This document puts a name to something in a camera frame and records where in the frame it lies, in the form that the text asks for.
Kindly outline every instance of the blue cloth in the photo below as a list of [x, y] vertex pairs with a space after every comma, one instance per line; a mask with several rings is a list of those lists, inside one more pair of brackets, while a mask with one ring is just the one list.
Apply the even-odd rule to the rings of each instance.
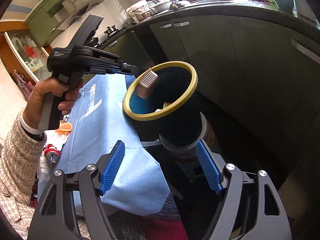
[[[73, 130], [51, 174], [56, 169], [80, 171], [122, 140], [124, 159], [102, 202], [136, 215], [150, 215], [161, 210], [170, 190], [159, 163], [142, 147], [131, 120], [120, 108], [125, 92], [126, 80], [121, 74], [96, 75], [80, 90], [81, 98], [68, 119]], [[45, 185], [39, 181], [39, 196]], [[76, 213], [83, 215], [79, 192], [74, 192], [74, 197]]]

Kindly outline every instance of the cabinet handle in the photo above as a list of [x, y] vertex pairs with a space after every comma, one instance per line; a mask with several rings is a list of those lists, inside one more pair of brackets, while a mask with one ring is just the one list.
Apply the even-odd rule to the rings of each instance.
[[160, 26], [160, 29], [169, 28], [169, 27], [171, 27], [171, 26], [172, 26], [171, 23], [166, 24], [166, 25], [161, 25], [161, 26]]
[[189, 22], [183, 22], [183, 23], [174, 23], [173, 26], [174, 27], [181, 27], [181, 26], [186, 26], [189, 25]]
[[111, 43], [111, 44], [109, 45], [109, 47], [115, 45], [117, 42], [118, 42], [118, 41], [114, 41], [113, 43]]
[[49, 32], [49, 35], [55, 30], [56, 28], [53, 28], [50, 32]]
[[297, 43], [294, 39], [291, 39], [291, 44], [299, 51], [301, 51], [304, 55], [308, 56], [309, 58], [313, 59], [315, 62], [320, 64], [320, 57], [314, 54], [311, 50], [303, 47], [301, 44]]

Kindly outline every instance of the plastic bottle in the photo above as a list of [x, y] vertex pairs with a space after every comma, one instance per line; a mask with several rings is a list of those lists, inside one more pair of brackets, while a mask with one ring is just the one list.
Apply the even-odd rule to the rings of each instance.
[[44, 157], [44, 152], [40, 157], [37, 177], [38, 179], [49, 181], [50, 179], [50, 171], [51, 171], [51, 163]]

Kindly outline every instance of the hand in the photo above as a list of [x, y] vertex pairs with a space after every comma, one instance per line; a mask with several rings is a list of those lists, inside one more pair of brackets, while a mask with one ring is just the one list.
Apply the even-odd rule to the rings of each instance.
[[[83, 80], [81, 80], [75, 89], [66, 93], [66, 100], [58, 106], [58, 109], [61, 110], [63, 115], [70, 114], [73, 105], [78, 99], [79, 89], [82, 88], [83, 85]], [[22, 114], [26, 124], [34, 129], [38, 129], [44, 96], [49, 92], [52, 92], [56, 96], [61, 95], [67, 90], [68, 86], [60, 83], [56, 78], [48, 78], [36, 83]]]

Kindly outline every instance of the coca-cola can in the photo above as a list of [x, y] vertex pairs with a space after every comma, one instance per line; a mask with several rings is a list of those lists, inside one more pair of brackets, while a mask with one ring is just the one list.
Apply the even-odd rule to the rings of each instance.
[[61, 152], [52, 144], [48, 144], [44, 149], [44, 157], [51, 163], [57, 163], [60, 160]]

